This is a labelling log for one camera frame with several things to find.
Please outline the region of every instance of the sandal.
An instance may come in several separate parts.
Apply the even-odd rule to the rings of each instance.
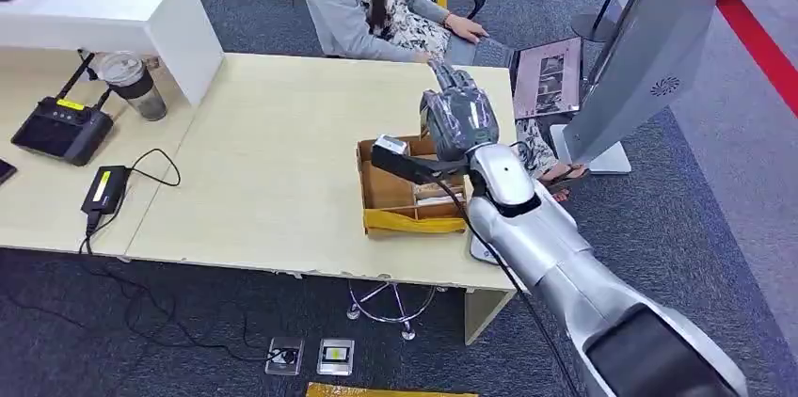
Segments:
[[[577,171],[579,169],[581,169],[581,168],[580,167],[575,167],[573,165],[569,165],[568,166],[568,171],[566,171],[565,173],[557,176],[556,178],[554,178],[554,179],[552,179],[550,181],[540,180],[540,183],[542,183],[543,185],[546,186],[546,189],[549,190],[549,193],[555,194],[555,193],[559,192],[560,190],[563,190],[564,188],[573,187],[574,184],[578,183],[579,181],[581,181],[582,179],[586,178],[587,176],[590,176],[590,168],[588,168],[588,167],[584,167],[583,173],[580,174],[579,176],[576,176],[576,177],[569,177],[568,176],[571,173],[573,173],[574,171]]]

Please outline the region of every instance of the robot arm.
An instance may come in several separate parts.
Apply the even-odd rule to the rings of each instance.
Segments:
[[[596,260],[574,219],[497,143],[487,96],[468,74],[431,66],[441,92],[424,93],[422,125],[450,162],[431,166],[375,145],[373,163],[417,183],[469,173],[475,235],[544,297],[573,342],[590,395],[746,396],[742,372],[703,331]]]
[[[747,395],[740,369],[703,331],[593,256],[573,218],[510,148],[477,149],[471,170],[487,188],[469,202],[472,225],[544,297],[573,342],[590,395]]]

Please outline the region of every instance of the monitor stand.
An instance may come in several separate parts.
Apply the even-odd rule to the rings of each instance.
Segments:
[[[554,144],[554,150],[557,152],[557,158],[564,164],[571,163],[571,154],[568,151],[566,138],[563,135],[563,130],[566,128],[565,124],[554,124],[551,126],[551,140]],[[626,152],[618,141],[611,146],[607,151],[603,152],[599,157],[591,160],[587,167],[590,168],[591,174],[629,174],[631,173],[631,164]]]

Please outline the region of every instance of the laptop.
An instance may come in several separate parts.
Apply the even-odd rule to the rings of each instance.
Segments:
[[[473,44],[452,35],[444,59],[453,65],[507,68],[516,119],[579,109],[582,40],[578,37],[517,50],[491,38]]]

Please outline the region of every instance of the robot finger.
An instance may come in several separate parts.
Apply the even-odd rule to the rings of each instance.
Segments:
[[[454,77],[455,69],[452,68],[452,65],[439,60],[430,60],[429,66],[435,73],[435,77],[438,78],[438,84],[440,85],[441,91],[445,91],[447,88],[456,86],[456,80]]]
[[[455,71],[453,78],[455,79],[455,84],[458,87],[476,87],[471,75],[463,70]]]

